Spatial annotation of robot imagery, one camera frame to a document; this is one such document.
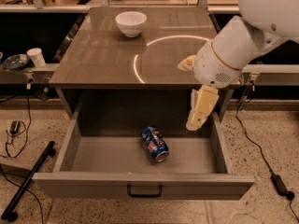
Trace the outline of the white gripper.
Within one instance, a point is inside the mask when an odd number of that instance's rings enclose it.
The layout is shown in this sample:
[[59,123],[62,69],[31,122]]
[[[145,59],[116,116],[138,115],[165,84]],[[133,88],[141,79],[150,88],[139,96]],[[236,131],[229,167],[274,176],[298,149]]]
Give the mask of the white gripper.
[[186,122],[189,131],[196,131],[205,124],[218,102],[218,89],[226,88],[235,81],[240,75],[240,70],[231,68],[221,61],[214,52],[211,40],[205,43],[196,56],[191,55],[182,60],[178,69],[193,70],[196,80],[203,85],[199,90],[192,91],[191,110]]

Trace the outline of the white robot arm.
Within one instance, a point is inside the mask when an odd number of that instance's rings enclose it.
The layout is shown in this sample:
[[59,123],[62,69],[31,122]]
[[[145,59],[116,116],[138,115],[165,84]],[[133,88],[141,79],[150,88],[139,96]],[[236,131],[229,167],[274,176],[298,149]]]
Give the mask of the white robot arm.
[[288,40],[299,40],[299,0],[238,0],[238,7],[238,16],[178,65],[192,71],[202,85],[192,91],[189,131],[203,126],[219,99],[218,91],[237,79],[249,62]]

